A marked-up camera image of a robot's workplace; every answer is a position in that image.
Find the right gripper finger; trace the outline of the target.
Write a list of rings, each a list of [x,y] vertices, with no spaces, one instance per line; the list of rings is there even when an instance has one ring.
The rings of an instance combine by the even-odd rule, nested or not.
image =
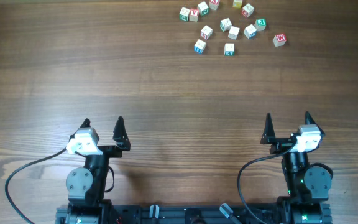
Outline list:
[[[270,113],[267,113],[265,119],[265,127],[260,140],[261,144],[274,144],[276,142],[275,131],[273,128],[272,117]]]
[[[320,131],[320,135],[321,137],[325,137],[325,132],[320,128],[320,126],[314,121],[314,119],[312,118],[312,116],[310,115],[310,113],[308,111],[305,112],[305,124],[307,125],[316,125]]]

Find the plain number 2 block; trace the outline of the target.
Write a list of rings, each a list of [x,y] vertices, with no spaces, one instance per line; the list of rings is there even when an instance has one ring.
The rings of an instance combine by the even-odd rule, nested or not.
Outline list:
[[[229,29],[228,37],[230,39],[236,40],[239,35],[239,31],[240,31],[240,28],[231,26],[231,28]]]

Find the blue H wooden block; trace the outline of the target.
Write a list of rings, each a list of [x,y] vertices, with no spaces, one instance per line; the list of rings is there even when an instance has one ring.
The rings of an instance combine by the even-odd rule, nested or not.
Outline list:
[[[194,51],[199,54],[202,54],[205,48],[206,48],[206,42],[198,39],[194,45]]]

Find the red edged wooden block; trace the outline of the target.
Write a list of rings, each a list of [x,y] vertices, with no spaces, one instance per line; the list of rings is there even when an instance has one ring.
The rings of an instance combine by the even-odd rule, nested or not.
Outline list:
[[[200,36],[205,40],[208,40],[213,33],[213,29],[210,26],[205,25],[200,32]]]

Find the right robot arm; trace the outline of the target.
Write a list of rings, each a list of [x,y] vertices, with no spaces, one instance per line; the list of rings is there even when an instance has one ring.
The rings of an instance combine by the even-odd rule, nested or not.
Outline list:
[[[282,157],[282,171],[288,188],[288,195],[277,199],[280,223],[333,222],[330,206],[325,203],[329,199],[333,170],[308,160],[308,154],[319,148],[324,137],[324,131],[309,112],[305,113],[305,123],[287,138],[276,137],[271,114],[266,115],[260,143],[270,145],[271,155]]]

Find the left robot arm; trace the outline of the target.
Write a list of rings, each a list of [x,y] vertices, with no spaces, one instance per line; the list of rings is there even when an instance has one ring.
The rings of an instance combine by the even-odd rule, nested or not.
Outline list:
[[[59,208],[56,223],[120,223],[121,217],[114,209],[110,199],[104,194],[112,191],[106,188],[111,158],[121,158],[124,151],[129,151],[131,143],[126,133],[123,117],[118,117],[112,136],[115,145],[98,146],[99,136],[85,119],[77,131],[70,136],[67,150],[85,158],[83,167],[73,169],[67,176],[67,208]]]

